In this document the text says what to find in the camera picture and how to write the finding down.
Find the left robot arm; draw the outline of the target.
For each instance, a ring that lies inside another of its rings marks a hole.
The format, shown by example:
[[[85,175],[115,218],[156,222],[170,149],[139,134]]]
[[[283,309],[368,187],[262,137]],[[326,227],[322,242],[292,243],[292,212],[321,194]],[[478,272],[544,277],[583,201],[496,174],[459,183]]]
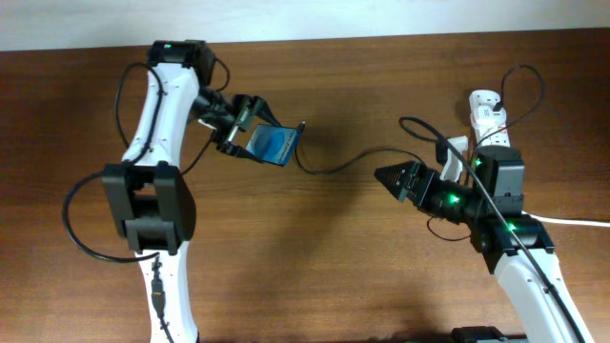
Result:
[[[155,41],[144,68],[148,90],[132,141],[102,182],[118,234],[144,277],[153,342],[200,339],[190,304],[187,258],[196,205],[180,167],[187,126],[211,128],[210,140],[229,156],[264,162],[264,131],[281,129],[259,96],[227,100],[212,89],[214,52],[203,41]]]

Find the blue Samsung Galaxy smartphone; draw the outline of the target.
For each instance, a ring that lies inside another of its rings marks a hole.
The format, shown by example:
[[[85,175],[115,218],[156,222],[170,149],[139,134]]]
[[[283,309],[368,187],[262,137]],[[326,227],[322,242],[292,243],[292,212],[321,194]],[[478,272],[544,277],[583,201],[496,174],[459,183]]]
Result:
[[[263,163],[285,167],[293,155],[301,130],[258,124],[246,150]]]

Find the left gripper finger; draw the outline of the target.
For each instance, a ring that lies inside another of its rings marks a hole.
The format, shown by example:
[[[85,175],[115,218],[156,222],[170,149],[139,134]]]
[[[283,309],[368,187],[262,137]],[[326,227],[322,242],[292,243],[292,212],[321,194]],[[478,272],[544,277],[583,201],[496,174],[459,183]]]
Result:
[[[275,118],[268,103],[261,97],[254,97],[253,105],[254,115],[263,120],[264,122],[274,126],[281,127],[280,122]]]
[[[231,143],[225,144],[223,146],[223,152],[225,154],[228,154],[229,156],[233,156],[236,158],[248,159],[257,163],[263,163],[263,161],[252,152],[241,146],[233,145]]]

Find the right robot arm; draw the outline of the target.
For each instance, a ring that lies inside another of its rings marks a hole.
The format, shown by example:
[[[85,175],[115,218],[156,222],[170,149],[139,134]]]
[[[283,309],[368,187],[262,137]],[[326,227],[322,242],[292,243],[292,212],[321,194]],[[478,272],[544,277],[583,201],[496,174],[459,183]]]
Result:
[[[398,201],[421,212],[465,224],[470,242],[504,289],[532,342],[590,342],[593,337],[572,300],[559,267],[556,246],[542,223],[523,213],[525,166],[519,150],[478,150],[467,187],[438,171],[408,161],[375,171]]]

